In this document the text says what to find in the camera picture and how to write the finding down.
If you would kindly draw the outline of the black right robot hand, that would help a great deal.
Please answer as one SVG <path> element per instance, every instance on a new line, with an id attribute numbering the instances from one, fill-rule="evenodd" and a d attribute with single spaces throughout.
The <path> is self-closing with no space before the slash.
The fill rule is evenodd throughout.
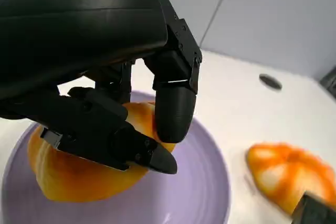
<path id="1" fill-rule="evenodd" d="M 336 224 L 335 208 L 310 193 L 303 194 L 291 217 L 292 224 Z"/>

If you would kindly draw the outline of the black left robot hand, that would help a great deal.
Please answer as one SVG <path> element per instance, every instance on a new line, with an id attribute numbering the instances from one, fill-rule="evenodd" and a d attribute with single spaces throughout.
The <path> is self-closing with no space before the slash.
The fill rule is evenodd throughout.
<path id="1" fill-rule="evenodd" d="M 154 74 L 159 140 L 127 122 L 131 68 Z M 163 143 L 190 127 L 202 53 L 169 0 L 1 0 L 1 117 L 53 148 L 118 170 L 175 174 Z"/>

